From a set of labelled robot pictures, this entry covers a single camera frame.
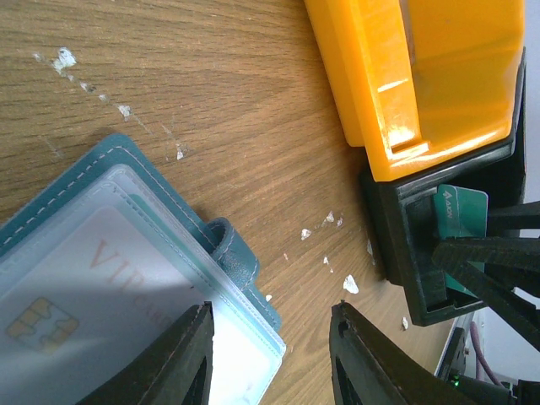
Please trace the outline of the pink white credit card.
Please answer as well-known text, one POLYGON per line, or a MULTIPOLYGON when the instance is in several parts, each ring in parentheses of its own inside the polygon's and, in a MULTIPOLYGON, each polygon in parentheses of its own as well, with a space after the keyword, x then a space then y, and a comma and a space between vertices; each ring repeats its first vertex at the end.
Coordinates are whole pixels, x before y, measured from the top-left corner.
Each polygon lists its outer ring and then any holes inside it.
POLYGON ((1 401, 74 404, 206 301, 209 401, 259 403, 284 343, 206 251, 120 206, 62 219, 1 264, 1 401))

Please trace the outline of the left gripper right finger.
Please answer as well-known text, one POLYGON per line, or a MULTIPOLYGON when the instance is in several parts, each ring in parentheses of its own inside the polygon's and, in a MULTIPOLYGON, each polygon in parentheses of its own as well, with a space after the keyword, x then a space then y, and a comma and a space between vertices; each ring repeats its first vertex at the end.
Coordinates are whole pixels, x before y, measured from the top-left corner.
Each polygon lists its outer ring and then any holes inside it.
POLYGON ((472 404, 473 400, 413 361, 343 301, 329 332, 336 404, 472 404))

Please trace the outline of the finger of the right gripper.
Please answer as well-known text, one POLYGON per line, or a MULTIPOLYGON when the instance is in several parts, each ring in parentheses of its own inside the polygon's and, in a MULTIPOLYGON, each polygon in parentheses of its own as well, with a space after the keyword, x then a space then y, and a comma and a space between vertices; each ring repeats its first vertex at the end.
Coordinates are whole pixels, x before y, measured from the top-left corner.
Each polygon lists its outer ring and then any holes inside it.
POLYGON ((440 242, 432 255, 437 267, 474 293, 534 348, 539 348, 539 309, 515 289, 539 296, 539 239, 502 234, 538 228, 538 202, 495 209, 488 214, 492 235, 451 237, 440 242))

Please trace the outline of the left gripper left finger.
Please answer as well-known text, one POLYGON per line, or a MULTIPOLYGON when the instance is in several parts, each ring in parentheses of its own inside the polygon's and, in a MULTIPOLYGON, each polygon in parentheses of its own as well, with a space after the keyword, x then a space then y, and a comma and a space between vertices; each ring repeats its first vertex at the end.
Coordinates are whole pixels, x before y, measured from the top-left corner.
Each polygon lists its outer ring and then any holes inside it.
POLYGON ((81 404, 207 404, 213 372, 213 307, 189 307, 132 363, 81 404))

